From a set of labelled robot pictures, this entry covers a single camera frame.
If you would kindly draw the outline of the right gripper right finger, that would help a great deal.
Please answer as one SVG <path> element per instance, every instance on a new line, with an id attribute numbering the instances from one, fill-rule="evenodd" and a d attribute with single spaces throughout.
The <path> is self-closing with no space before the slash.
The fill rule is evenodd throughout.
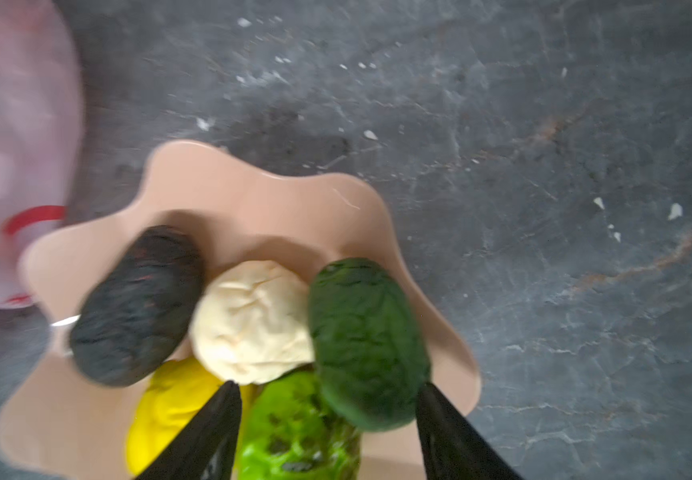
<path id="1" fill-rule="evenodd" d="M 416 420 L 427 479 L 523 479 L 431 382 L 419 389 Z"/>

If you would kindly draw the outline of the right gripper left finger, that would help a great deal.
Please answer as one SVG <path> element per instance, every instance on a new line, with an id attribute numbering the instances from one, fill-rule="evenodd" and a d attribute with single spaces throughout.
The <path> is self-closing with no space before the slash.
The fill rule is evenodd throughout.
<path id="1" fill-rule="evenodd" d="M 201 479 L 212 468 L 209 479 L 229 480 L 242 410 L 240 386 L 227 381 L 137 479 Z"/>

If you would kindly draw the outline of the yellow fake lemon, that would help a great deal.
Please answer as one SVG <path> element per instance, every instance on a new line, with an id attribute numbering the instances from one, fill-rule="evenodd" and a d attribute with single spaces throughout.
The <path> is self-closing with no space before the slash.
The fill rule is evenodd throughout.
<path id="1" fill-rule="evenodd" d="M 223 383 L 194 357 L 161 365 L 150 379 L 128 432 L 130 474 L 143 473 Z"/>

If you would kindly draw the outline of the green fake fruit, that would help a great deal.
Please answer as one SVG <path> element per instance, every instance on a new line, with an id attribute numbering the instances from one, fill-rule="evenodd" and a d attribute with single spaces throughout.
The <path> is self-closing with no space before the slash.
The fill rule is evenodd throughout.
<path id="1" fill-rule="evenodd" d="M 242 420 L 240 479 L 355 479 L 360 465 L 361 432 L 324 400 L 312 371 L 266 384 Z"/>

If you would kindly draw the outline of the dark green fake avocado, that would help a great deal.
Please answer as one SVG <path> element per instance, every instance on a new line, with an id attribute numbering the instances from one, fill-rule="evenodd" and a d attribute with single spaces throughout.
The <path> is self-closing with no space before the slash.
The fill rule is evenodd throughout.
<path id="1" fill-rule="evenodd" d="M 334 411 L 365 432 L 414 420 L 431 360 L 411 303 L 386 269 L 367 258 L 326 265 L 310 288 L 309 330 Z"/>

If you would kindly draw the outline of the yellow fake pear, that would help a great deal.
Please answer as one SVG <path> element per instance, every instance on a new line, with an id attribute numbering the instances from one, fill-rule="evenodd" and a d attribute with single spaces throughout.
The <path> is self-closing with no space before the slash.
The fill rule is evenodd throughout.
<path id="1" fill-rule="evenodd" d="M 240 385 L 265 384 L 314 361 L 309 286 L 271 260 L 245 261 L 206 288 L 190 341 L 212 374 Z"/>

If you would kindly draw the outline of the pink scalloped bowl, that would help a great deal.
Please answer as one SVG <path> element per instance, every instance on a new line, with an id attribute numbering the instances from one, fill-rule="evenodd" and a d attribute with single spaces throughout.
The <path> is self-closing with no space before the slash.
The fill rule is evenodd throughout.
<path id="1" fill-rule="evenodd" d="M 0 459 L 70 479 L 125 479 L 127 433 L 147 388 L 104 387 L 75 367 L 69 332 L 89 292 L 152 225 L 191 235 L 210 276 L 246 260 L 273 260 L 311 280 L 343 257 L 367 257 L 404 289 L 421 324 L 433 380 L 462 414 L 482 391 L 470 348 L 414 282 L 389 211 L 346 174 L 283 177 L 197 141 L 171 141 L 149 157 L 125 209 L 56 230 L 23 254 L 20 273 L 45 312 L 51 339 L 35 370 L 0 411 Z"/>

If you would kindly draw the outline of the pink plastic bag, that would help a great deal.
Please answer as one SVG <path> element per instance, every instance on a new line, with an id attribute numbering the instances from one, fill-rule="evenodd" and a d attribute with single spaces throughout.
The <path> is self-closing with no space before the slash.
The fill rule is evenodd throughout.
<path id="1" fill-rule="evenodd" d="M 65 218 L 84 134 L 81 68 L 51 1 L 0 1 L 0 310 L 29 307 L 22 255 Z"/>

